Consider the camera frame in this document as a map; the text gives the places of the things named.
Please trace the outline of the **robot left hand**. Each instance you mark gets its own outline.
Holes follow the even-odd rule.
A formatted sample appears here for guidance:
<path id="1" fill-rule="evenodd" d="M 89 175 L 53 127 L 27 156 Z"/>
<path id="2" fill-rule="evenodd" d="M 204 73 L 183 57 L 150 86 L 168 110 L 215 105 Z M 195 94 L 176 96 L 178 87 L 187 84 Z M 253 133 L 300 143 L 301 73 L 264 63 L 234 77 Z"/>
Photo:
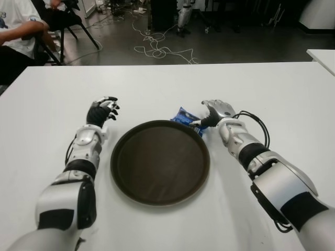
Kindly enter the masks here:
<path id="1" fill-rule="evenodd" d="M 109 120 L 116 120 L 120 107 L 117 104 L 118 98 L 105 96 L 94 101 L 87 113 L 86 124 L 103 127 L 104 123 Z"/>

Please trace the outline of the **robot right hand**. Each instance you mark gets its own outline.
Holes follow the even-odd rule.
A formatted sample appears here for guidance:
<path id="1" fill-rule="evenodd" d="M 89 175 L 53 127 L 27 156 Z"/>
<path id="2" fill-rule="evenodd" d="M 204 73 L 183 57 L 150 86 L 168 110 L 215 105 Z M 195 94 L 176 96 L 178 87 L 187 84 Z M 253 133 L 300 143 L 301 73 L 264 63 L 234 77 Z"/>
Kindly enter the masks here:
<path id="1" fill-rule="evenodd" d="M 236 114 L 230 104 L 221 100 L 203 100 L 201 104 L 207 107 L 209 115 L 204 119 L 189 123 L 190 127 L 215 127 L 223 118 L 231 118 Z"/>

